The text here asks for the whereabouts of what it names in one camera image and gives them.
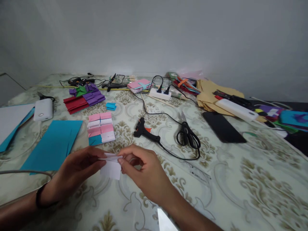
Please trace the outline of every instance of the right hand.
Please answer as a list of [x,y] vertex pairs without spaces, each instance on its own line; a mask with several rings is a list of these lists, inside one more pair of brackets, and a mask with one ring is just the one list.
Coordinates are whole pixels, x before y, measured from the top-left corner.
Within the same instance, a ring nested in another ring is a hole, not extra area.
[[122,173],[127,174],[149,200],[165,206],[178,194],[154,151],[132,144],[121,149],[118,156],[123,156],[118,159]]

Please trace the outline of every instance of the pink paper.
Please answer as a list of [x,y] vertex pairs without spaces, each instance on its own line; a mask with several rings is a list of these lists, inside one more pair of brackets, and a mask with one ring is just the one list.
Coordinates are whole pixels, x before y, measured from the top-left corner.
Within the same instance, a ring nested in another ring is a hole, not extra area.
[[111,112],[105,112],[105,113],[100,113],[100,119],[110,119],[111,118]]
[[130,88],[136,88],[136,87],[140,87],[139,83],[143,83],[144,85],[151,83],[149,80],[146,79],[141,79],[141,80],[137,80],[135,82],[132,82],[130,84],[128,84],[127,86]]
[[104,124],[100,127],[101,133],[112,132],[113,125],[112,124]]
[[94,114],[94,115],[89,115],[89,122],[95,121],[95,120],[99,120],[100,119],[100,115],[99,114]]
[[88,137],[100,135],[100,130],[96,132],[89,133]]
[[101,134],[100,127],[97,128],[91,128],[88,130],[88,137],[96,136]]

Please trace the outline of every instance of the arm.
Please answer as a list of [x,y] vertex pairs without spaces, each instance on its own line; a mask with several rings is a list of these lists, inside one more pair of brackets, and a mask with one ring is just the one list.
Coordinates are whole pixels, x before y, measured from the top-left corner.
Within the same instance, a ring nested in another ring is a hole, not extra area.
[[123,148],[118,156],[122,173],[127,174],[147,198],[166,210],[180,226],[189,231],[222,231],[215,223],[195,210],[175,189],[154,151],[136,145]]
[[[49,206],[73,194],[88,177],[106,164],[105,160],[98,158],[106,158],[104,151],[90,146],[70,154],[54,178],[44,187],[40,204]],[[37,208],[35,200],[36,192],[32,192],[1,208],[1,230],[20,230],[29,223],[41,211]]]

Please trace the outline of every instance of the small blue paper piece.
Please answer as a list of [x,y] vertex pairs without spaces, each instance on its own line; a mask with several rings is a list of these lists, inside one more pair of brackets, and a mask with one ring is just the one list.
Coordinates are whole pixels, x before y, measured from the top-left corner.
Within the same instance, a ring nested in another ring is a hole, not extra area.
[[101,135],[89,137],[89,146],[95,146],[99,144],[102,144]]
[[115,111],[116,103],[106,103],[107,110]]
[[82,121],[54,120],[21,170],[57,171],[70,153]]
[[7,149],[11,140],[13,139],[17,129],[33,116],[34,110],[35,109],[32,108],[31,111],[26,115],[26,117],[20,122],[20,124],[18,126],[16,126],[16,128],[11,132],[11,134],[2,142],[2,144],[0,145],[0,152],[3,152]]

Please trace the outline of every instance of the hand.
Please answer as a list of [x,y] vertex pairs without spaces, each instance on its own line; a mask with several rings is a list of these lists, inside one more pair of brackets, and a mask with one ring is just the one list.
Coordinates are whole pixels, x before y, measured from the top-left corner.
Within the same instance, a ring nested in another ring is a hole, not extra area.
[[105,164],[104,151],[92,146],[74,152],[65,159],[59,171],[45,186],[41,194],[41,204],[48,206],[73,194],[90,176]]
[[154,151],[134,144],[121,149],[118,159],[122,173],[127,174],[145,196],[160,206],[167,206],[178,191],[171,184]]

